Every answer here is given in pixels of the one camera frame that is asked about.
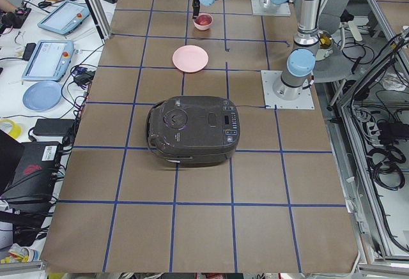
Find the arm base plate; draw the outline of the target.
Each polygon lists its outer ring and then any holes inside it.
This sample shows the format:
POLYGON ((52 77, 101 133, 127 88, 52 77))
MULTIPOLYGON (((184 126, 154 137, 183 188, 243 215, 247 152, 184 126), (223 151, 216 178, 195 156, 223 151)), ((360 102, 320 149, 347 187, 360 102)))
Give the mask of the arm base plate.
POLYGON ((265 107, 268 109, 314 110, 308 81, 301 87, 288 87, 281 80, 282 71, 261 70, 265 107))
POLYGON ((251 0, 252 14, 259 16, 289 17, 289 0, 251 0))

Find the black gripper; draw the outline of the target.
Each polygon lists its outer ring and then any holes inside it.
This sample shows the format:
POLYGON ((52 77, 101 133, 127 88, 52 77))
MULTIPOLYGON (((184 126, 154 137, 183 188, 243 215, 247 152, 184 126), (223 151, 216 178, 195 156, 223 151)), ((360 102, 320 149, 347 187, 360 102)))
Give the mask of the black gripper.
POLYGON ((192 18, 194 20, 196 20, 197 17, 199 16, 199 12, 200 12, 200 2, 199 2, 199 0, 192 0, 192 7, 193 7, 192 18))

